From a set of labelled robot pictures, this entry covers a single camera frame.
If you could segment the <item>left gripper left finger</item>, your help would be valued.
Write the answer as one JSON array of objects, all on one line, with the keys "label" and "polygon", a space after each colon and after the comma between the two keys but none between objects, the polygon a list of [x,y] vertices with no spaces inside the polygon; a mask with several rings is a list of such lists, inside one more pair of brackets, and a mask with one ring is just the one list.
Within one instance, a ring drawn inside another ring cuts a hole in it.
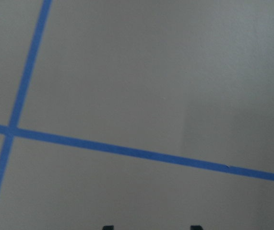
[{"label": "left gripper left finger", "polygon": [[113,225],[107,225],[107,226],[104,226],[102,228],[102,230],[114,230],[114,226]]}]

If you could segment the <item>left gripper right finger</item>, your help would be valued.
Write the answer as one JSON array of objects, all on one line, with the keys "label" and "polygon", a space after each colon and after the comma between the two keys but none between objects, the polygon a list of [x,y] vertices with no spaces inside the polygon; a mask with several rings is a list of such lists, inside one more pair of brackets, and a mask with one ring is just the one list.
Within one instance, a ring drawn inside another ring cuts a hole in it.
[{"label": "left gripper right finger", "polygon": [[190,230],[203,230],[201,225],[191,225]]}]

